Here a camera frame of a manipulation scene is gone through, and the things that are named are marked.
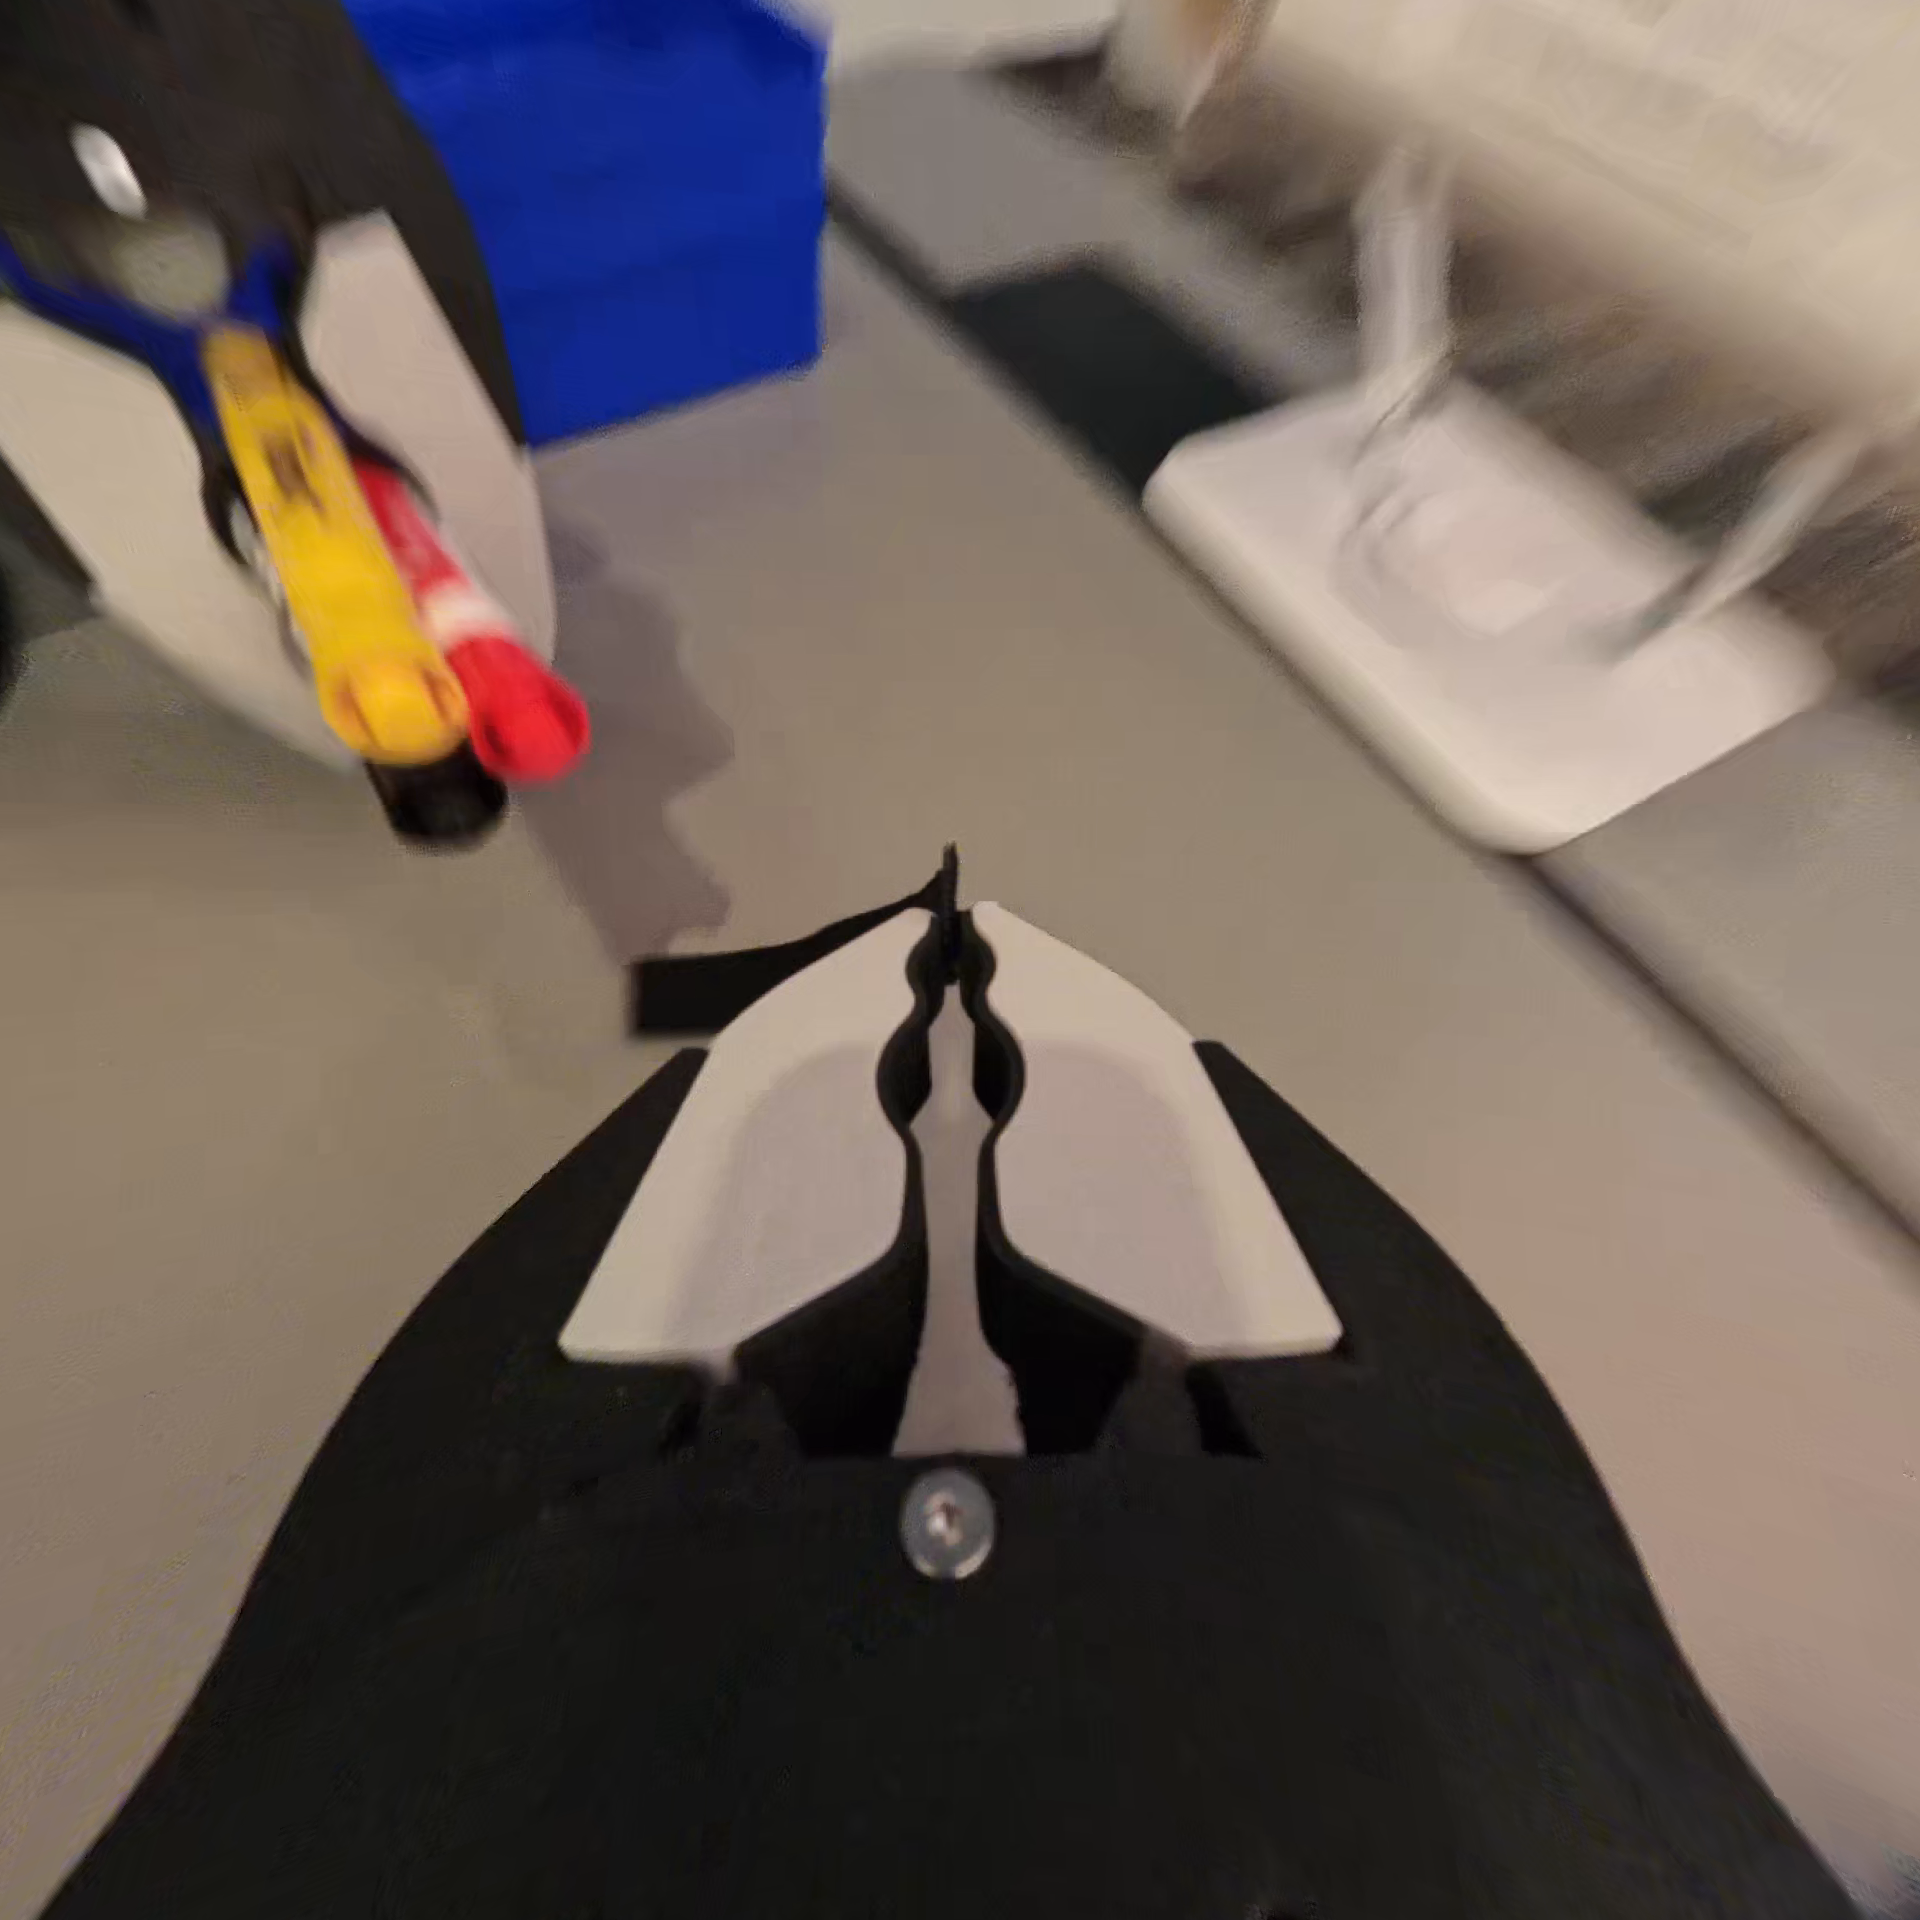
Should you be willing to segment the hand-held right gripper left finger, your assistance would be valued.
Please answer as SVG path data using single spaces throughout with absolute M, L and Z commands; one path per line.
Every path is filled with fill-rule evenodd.
M 890 1257 L 920 1175 L 941 1002 L 933 903 L 778 959 L 710 1036 L 560 1352 L 719 1371 Z

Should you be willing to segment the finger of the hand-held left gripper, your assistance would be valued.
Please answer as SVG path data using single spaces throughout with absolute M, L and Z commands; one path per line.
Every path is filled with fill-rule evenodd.
M 533 459 L 388 216 L 320 232 L 296 339 L 338 415 L 409 473 L 444 545 L 551 663 L 558 593 Z
M 1 451 L 95 611 L 254 729 L 351 767 L 264 590 L 213 536 L 201 457 L 148 371 L 44 321 L 1 321 Z

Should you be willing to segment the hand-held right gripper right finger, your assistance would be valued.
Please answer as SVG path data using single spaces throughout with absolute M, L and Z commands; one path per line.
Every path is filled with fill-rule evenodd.
M 1006 1251 L 1192 1361 L 1329 1354 L 1337 1312 L 1196 1036 L 1006 906 L 969 935 L 978 1196 Z

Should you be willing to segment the yellow highlighter marker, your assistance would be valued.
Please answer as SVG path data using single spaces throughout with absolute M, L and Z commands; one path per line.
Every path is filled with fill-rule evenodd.
M 421 627 L 328 409 L 258 328 L 210 328 L 199 352 L 326 729 L 378 767 L 455 755 L 468 739 L 463 690 Z

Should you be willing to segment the blue plastic bin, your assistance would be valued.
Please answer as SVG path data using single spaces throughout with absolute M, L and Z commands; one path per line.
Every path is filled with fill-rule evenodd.
M 345 12 L 463 204 L 529 446 L 816 364 L 813 22 L 758 3 Z

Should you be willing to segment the red capped marker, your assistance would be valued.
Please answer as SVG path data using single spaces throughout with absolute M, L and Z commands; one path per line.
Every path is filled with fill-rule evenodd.
M 584 699 L 468 570 L 397 470 L 351 462 L 375 527 L 468 710 L 468 743 L 508 787 L 564 779 L 591 745 Z

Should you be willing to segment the black capped marker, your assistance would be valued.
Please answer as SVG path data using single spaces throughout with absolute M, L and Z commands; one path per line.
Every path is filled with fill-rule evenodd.
M 444 760 L 418 767 L 366 762 L 364 774 L 388 827 L 416 848 L 482 843 L 509 806 L 509 792 L 463 743 Z

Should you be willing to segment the white flat base plate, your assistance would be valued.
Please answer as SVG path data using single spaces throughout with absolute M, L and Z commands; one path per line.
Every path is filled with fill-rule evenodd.
M 1535 858 L 1823 705 L 1758 596 L 1637 640 L 1689 552 L 1470 385 L 1392 449 L 1356 390 L 1183 439 L 1162 537 L 1449 827 Z

